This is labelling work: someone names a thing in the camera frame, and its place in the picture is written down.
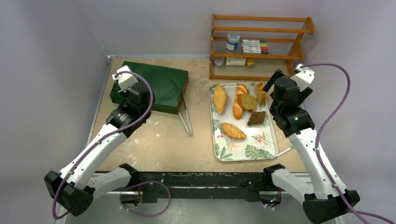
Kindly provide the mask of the orange fake bread slice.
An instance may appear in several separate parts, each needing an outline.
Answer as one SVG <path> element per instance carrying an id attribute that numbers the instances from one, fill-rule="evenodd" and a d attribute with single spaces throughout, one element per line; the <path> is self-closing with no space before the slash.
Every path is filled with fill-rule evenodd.
<path id="1" fill-rule="evenodd" d="M 258 104 L 265 104 L 266 103 L 266 92 L 263 90 L 264 84 L 263 83 L 258 83 L 255 86 L 255 95 Z"/>

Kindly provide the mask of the dark brown fake bread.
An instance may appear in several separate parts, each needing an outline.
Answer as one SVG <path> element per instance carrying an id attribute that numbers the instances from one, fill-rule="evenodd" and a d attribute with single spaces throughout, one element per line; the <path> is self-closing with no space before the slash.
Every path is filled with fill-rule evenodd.
<path id="1" fill-rule="evenodd" d="M 251 112 L 250 118 L 247 122 L 248 126 L 253 126 L 253 125 L 260 125 L 264 122 L 266 118 L 266 112 Z"/>

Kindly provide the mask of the brown speckled bread slice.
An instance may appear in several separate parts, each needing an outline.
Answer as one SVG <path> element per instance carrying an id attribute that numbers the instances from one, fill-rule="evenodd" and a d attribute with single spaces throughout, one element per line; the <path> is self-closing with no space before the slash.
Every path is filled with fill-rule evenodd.
<path id="1" fill-rule="evenodd" d="M 257 98 L 247 93 L 238 95 L 237 102 L 243 110 L 250 112 L 254 112 L 257 107 Z"/>

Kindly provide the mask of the green paper bag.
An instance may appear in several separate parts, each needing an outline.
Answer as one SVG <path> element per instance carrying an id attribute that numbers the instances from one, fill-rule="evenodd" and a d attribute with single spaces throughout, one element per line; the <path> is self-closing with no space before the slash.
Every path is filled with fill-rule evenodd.
<path id="1" fill-rule="evenodd" d="M 153 111 L 175 115 L 179 113 L 182 96 L 189 81 L 188 71 L 128 61 L 122 66 L 128 66 L 132 72 L 142 76 L 150 84 L 155 96 Z"/>

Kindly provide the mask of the leaf pattern serving tray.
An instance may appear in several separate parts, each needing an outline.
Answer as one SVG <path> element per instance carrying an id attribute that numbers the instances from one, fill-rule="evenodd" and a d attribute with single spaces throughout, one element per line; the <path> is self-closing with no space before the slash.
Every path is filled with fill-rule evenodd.
<path id="1" fill-rule="evenodd" d="M 213 101 L 216 85 L 209 87 L 210 110 L 213 146 L 215 156 L 220 161 L 249 161 L 273 159 L 278 155 L 278 146 L 271 115 L 266 104 L 258 104 L 255 112 L 265 113 L 264 121 L 257 125 L 248 125 L 251 113 L 244 111 L 240 119 L 233 115 L 233 104 L 236 97 L 237 87 L 244 85 L 247 93 L 256 96 L 255 87 L 259 83 L 225 83 L 219 86 L 227 94 L 227 101 L 222 113 L 217 111 Z M 221 125 L 229 123 L 239 128 L 246 137 L 244 139 L 232 139 L 222 130 Z"/>

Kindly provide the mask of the fake baguette bread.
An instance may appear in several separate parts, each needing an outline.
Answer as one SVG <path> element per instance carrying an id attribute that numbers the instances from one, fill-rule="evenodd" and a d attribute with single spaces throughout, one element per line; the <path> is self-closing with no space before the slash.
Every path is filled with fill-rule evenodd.
<path id="1" fill-rule="evenodd" d="M 235 95 L 235 101 L 233 104 L 233 116 L 235 119 L 240 120 L 242 115 L 243 115 L 243 109 L 242 107 L 240 107 L 239 103 L 238 103 L 238 96 L 241 94 L 247 94 L 247 88 L 244 84 L 240 84 L 238 85 L 238 87 L 236 88 L 236 95 Z"/>

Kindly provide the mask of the small oval bread roll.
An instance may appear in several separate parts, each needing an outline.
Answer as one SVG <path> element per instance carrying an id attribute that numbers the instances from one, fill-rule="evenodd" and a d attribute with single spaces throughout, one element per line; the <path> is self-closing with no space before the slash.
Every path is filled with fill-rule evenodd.
<path id="1" fill-rule="evenodd" d="M 225 135 L 231 139 L 242 140 L 246 138 L 246 134 L 233 124 L 222 123 L 220 126 Z"/>

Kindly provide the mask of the metal tongs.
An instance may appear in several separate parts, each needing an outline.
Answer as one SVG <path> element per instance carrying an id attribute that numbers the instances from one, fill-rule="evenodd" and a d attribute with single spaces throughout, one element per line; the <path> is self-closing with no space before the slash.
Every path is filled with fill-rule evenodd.
<path id="1" fill-rule="evenodd" d="M 185 99 L 183 93 L 180 94 L 179 102 L 178 102 L 178 115 L 182 121 L 182 124 L 188 134 L 188 136 L 192 136 L 192 126 L 190 121 L 190 116 L 188 113 L 188 109 L 186 107 Z"/>

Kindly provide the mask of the yellow fake bread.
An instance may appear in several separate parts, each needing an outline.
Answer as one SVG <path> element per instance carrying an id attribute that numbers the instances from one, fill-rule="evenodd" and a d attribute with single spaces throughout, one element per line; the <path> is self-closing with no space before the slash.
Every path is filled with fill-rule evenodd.
<path id="1" fill-rule="evenodd" d="M 217 112 L 222 114 L 227 101 L 227 93 L 220 85 L 216 85 L 212 100 Z"/>

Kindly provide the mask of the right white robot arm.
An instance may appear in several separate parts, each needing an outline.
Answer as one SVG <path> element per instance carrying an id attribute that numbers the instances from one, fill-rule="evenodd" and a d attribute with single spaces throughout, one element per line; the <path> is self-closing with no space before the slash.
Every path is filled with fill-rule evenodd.
<path id="1" fill-rule="evenodd" d="M 276 70 L 263 88 L 265 92 L 273 89 L 269 112 L 298 152 L 311 183 L 294 176 L 281 164 L 265 168 L 262 183 L 269 190 L 278 187 L 287 191 L 302 204 L 313 224 L 322 224 L 348 213 L 360 201 L 360 196 L 357 191 L 348 190 L 331 166 L 317 139 L 313 120 L 301 107 L 312 93 L 309 85 L 313 78 L 314 72 L 310 69 L 300 70 L 292 77 Z"/>

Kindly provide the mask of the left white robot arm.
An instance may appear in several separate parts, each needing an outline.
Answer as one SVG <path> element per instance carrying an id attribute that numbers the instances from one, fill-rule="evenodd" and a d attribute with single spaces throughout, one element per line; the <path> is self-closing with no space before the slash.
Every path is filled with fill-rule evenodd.
<path id="1" fill-rule="evenodd" d="M 93 141 L 59 172 L 49 171 L 44 178 L 52 202 L 52 216 L 59 204 L 74 216 L 87 210 L 99 192 L 91 182 L 97 168 L 121 143 L 141 127 L 151 115 L 155 96 L 150 84 L 140 80 L 126 91 L 126 98 L 106 119 Z"/>

